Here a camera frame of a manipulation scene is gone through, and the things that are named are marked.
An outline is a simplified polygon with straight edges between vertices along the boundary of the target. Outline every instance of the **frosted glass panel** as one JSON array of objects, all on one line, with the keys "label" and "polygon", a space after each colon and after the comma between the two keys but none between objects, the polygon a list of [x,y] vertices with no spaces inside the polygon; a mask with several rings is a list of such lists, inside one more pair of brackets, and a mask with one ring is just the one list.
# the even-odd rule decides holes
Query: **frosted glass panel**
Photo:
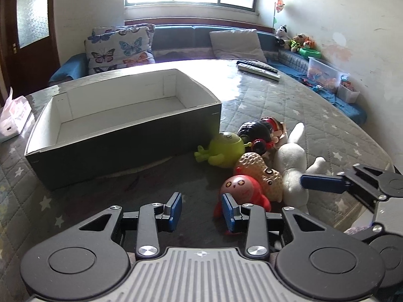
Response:
[{"label": "frosted glass panel", "polygon": [[48,0],[17,0],[20,48],[49,36]]}]

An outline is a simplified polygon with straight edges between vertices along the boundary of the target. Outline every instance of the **gray quilted mattress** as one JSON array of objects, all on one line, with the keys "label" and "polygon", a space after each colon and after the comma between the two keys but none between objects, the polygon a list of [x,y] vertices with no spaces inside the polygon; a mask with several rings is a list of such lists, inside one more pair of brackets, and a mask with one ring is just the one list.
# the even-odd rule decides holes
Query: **gray quilted mattress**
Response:
[{"label": "gray quilted mattress", "polygon": [[[308,165],[322,156],[328,173],[336,173],[360,162],[391,170],[390,157],[355,123],[294,79],[282,75],[279,83],[237,71],[233,60],[190,60],[142,67],[177,68],[199,80],[222,101],[221,131],[237,132],[238,127],[262,116],[284,121],[290,131],[298,122],[306,126],[301,146]],[[230,171],[197,164],[192,154],[176,156],[141,172],[126,171],[49,192],[24,158],[24,149],[42,108],[50,97],[75,86],[139,72],[133,67],[97,74],[36,92],[28,99],[33,115],[19,137],[0,146],[0,301],[28,298],[19,275],[19,263],[33,245],[110,205],[124,211],[140,205],[165,202],[174,191],[184,195],[181,221],[175,233],[160,236],[162,246],[236,246],[241,238],[223,239],[225,224],[212,221],[217,192]],[[313,192],[308,209],[311,215],[345,230],[358,216],[361,205],[347,193]],[[128,234],[127,250],[135,241]]]}]

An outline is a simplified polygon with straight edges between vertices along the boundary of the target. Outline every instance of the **door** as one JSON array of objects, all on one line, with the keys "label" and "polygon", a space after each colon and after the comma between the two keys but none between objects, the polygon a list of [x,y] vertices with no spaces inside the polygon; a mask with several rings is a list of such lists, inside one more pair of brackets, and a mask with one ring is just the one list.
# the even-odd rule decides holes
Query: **door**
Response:
[{"label": "door", "polygon": [[2,71],[14,97],[48,86],[60,67],[53,0],[0,0]]}]

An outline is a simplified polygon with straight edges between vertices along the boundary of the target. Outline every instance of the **black and red toy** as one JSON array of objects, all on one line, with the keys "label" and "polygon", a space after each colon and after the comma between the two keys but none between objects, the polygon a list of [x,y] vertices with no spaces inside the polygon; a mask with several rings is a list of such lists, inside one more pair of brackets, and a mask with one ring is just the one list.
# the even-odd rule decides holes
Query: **black and red toy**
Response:
[{"label": "black and red toy", "polygon": [[275,147],[282,135],[286,133],[285,125],[273,117],[264,117],[258,121],[244,123],[238,130],[242,141],[252,143],[248,152],[263,155]]}]

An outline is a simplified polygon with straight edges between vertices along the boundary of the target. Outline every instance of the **clear plastic box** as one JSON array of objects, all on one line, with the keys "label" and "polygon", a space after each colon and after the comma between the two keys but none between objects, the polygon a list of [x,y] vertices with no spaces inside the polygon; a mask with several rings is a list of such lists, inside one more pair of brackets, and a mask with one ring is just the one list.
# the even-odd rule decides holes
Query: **clear plastic box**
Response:
[{"label": "clear plastic box", "polygon": [[343,76],[347,79],[350,74],[341,71],[325,60],[309,57],[307,76],[309,80],[336,93],[340,86],[341,77]]},{"label": "clear plastic box", "polygon": [[340,85],[339,89],[337,90],[337,96],[341,98],[345,103],[355,103],[358,95],[359,92],[350,91],[347,87],[344,87],[343,85]]}]

